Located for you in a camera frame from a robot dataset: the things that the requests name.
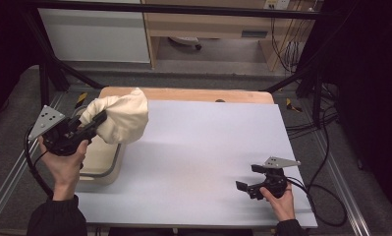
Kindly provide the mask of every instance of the human hand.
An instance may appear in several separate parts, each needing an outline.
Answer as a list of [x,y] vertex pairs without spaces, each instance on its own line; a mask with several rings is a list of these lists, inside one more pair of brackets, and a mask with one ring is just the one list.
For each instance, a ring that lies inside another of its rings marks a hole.
[[[39,137],[38,140],[42,153],[45,153],[47,149],[43,144],[43,138]],[[87,140],[82,141],[76,153],[69,156],[59,156],[47,152],[42,157],[42,161],[54,177],[53,201],[65,201],[74,197],[74,192],[80,179],[80,168],[85,159],[87,145]]]
[[263,196],[272,205],[274,213],[279,221],[295,219],[294,213],[294,197],[291,183],[288,182],[284,195],[277,199],[266,188],[259,189]]

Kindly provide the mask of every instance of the white cabinet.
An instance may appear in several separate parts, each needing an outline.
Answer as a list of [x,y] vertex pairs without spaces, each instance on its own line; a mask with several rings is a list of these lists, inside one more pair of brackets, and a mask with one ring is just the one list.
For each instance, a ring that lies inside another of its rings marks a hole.
[[39,13],[60,60],[149,63],[142,13],[54,9]]

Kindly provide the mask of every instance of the crumpled fabric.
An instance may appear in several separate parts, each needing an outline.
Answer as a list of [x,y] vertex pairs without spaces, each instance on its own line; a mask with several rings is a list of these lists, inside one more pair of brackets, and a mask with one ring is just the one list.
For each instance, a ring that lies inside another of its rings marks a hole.
[[142,90],[135,88],[128,95],[98,98],[88,105],[80,121],[86,125],[102,110],[106,110],[107,119],[96,133],[104,142],[127,145],[142,137],[148,122],[147,99]]

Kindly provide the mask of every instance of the aluminum rail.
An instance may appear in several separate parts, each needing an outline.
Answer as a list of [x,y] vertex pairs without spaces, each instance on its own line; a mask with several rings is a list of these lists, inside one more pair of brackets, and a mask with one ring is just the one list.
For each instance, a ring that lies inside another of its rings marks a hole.
[[163,5],[163,4],[108,3],[108,2],[57,1],[57,0],[24,0],[22,1],[22,4],[27,7],[42,8],[42,9],[64,9],[64,10],[83,10],[83,11],[168,13],[168,14],[305,19],[305,20],[325,20],[325,21],[341,21],[344,18],[344,16],[339,13]]

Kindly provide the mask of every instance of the black sleeve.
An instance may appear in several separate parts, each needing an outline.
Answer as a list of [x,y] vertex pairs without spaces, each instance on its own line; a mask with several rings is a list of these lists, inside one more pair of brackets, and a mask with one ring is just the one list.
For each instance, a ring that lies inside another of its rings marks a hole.
[[289,219],[279,222],[276,225],[276,235],[278,236],[308,236],[301,227],[297,219]]
[[47,200],[30,216],[28,236],[86,236],[85,218],[79,210],[79,198],[68,201]]

